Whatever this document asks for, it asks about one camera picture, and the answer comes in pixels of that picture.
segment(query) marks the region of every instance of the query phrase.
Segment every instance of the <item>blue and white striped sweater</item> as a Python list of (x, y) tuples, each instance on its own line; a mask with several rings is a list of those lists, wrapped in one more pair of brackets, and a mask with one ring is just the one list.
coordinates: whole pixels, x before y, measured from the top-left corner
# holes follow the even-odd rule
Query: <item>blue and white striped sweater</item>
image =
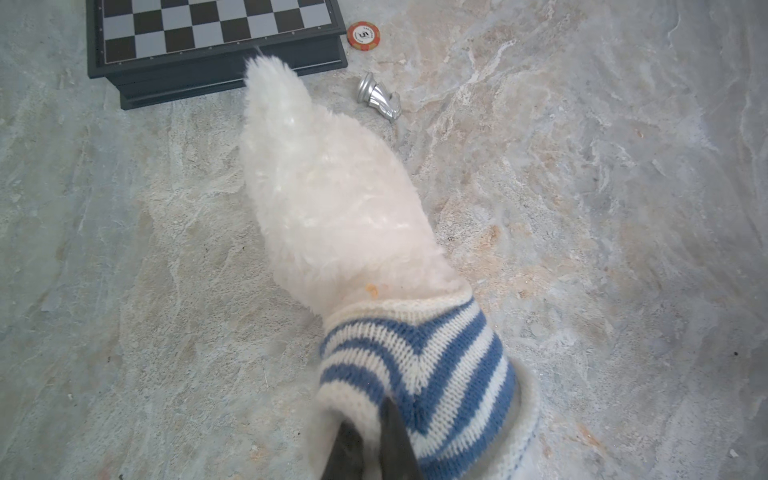
[(460, 478), (504, 424), (515, 371), (474, 299), (412, 325), (343, 323), (320, 347), (321, 403), (377, 439), (386, 396), (400, 409), (428, 480)]

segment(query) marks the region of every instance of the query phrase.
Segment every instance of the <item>gray marble tile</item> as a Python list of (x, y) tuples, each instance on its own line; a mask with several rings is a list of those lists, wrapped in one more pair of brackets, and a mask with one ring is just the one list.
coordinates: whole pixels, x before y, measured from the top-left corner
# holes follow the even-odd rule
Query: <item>gray marble tile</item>
[[(768, 478), (768, 4), (340, 3), (381, 45), (305, 82), (540, 375), (534, 477)], [(243, 92), (121, 111), (80, 2), (0, 26), (0, 478), (306, 478), (321, 330), (243, 202)]]

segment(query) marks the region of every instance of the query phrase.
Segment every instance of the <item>poker chip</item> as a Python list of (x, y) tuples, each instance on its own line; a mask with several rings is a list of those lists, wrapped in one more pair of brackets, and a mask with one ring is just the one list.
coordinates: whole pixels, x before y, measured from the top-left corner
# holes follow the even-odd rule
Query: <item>poker chip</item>
[(358, 50), (368, 51), (376, 48), (382, 39), (379, 29), (370, 22), (357, 22), (349, 26), (346, 31), (346, 39), (349, 44)]

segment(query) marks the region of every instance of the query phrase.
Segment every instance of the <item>chessboard square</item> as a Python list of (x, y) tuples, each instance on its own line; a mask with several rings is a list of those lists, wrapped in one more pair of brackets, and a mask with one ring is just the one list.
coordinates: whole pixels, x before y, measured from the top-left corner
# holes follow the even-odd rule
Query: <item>chessboard square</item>
[(328, 8), (324, 3), (302, 7), (301, 19), (304, 21), (304, 28), (319, 27), (331, 22), (331, 16), (328, 14)]
[(283, 10), (293, 10), (299, 8), (298, 0), (272, 0), (272, 11), (282, 12)]
[(216, 8), (216, 2), (190, 5), (190, 12), (192, 14), (192, 25), (219, 21), (219, 10)]
[(181, 7), (163, 8), (163, 27), (166, 30), (175, 30), (176, 28), (184, 28), (192, 26), (192, 15), (190, 14), (190, 6), (182, 5)]
[(235, 18), (245, 19), (248, 16), (243, 0), (217, 0), (216, 4), (219, 9), (219, 19), (222, 21), (234, 20)]
[(272, 2), (270, 0), (244, 0), (245, 12), (248, 16), (264, 15), (272, 13)]
[(134, 34), (134, 16), (106, 17), (104, 23), (101, 24), (101, 28), (104, 32), (104, 40), (130, 37)]
[(131, 0), (104, 0), (104, 17), (133, 13)]
[(107, 63), (136, 58), (136, 45), (132, 36), (107, 40), (104, 42), (104, 50)]
[(250, 27), (250, 35), (253, 38), (268, 37), (269, 35), (277, 34), (275, 15), (272, 15), (271, 13), (248, 17), (248, 26)]
[(210, 47), (211, 45), (221, 45), (224, 38), (221, 35), (221, 25), (219, 22), (204, 23), (192, 27), (194, 33), (194, 47)]
[(165, 31), (165, 49), (172, 51), (190, 50), (194, 48), (194, 34), (192, 27), (177, 28)]
[(134, 13), (149, 12), (151, 10), (160, 10), (160, 0), (132, 0)]
[(134, 13), (134, 30), (136, 35), (163, 30), (163, 14), (160, 10)]
[(182, 5), (189, 5), (187, 0), (160, 0), (160, 4), (163, 8), (181, 7)]
[(283, 33), (284, 31), (301, 30), (304, 28), (304, 22), (301, 19), (301, 11), (298, 8), (294, 10), (286, 10), (284, 12), (275, 12), (275, 22), (277, 23), (277, 31)]
[(236, 18), (221, 22), (221, 34), (224, 41), (238, 41), (250, 38), (247, 18)]
[(137, 58), (154, 57), (164, 53), (166, 53), (165, 34), (162, 31), (136, 35)]

